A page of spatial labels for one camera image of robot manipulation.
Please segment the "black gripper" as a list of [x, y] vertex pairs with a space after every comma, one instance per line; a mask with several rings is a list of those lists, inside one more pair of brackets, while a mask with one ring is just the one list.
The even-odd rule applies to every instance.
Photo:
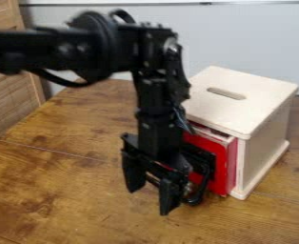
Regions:
[[168, 215], [180, 206], [184, 195], [183, 180], [192, 168], [181, 154], [183, 132], [193, 129], [185, 119], [183, 107], [160, 114], [139, 110], [136, 113], [139, 133], [124, 133], [123, 175], [131, 193], [147, 184], [147, 173], [163, 178], [159, 185], [160, 214]]

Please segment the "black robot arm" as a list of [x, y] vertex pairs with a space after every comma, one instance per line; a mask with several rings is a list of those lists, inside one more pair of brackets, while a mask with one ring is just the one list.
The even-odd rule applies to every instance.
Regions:
[[81, 88], [128, 71], [137, 92], [136, 134], [123, 135], [123, 174], [131, 192], [159, 187], [160, 213], [185, 201], [192, 166], [181, 150], [192, 127], [181, 103], [191, 84], [177, 34], [140, 24], [124, 10], [85, 11], [65, 29], [0, 30], [0, 73], [28, 71], [53, 83]]

